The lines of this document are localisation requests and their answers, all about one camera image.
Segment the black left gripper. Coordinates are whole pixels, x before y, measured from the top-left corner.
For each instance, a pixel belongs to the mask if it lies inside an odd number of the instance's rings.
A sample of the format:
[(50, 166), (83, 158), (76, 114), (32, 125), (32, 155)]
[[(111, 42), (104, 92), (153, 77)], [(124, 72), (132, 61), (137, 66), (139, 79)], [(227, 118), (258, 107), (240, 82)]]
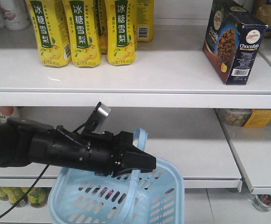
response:
[(69, 132), (63, 126), (33, 135), (28, 158), (32, 162), (88, 170), (98, 175), (118, 177), (133, 170), (150, 173), (156, 158), (132, 144), (133, 134), (114, 135)]

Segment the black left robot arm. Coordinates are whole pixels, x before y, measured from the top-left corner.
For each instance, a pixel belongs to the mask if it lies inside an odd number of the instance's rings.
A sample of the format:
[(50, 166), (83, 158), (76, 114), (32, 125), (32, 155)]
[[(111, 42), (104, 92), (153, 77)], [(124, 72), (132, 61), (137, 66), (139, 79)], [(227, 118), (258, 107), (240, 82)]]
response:
[(0, 167), (24, 167), (40, 163), (87, 170), (117, 177), (133, 170), (150, 173), (156, 158), (133, 145), (134, 135), (122, 131), (95, 133), (50, 126), (34, 120), (9, 118), (0, 123)]

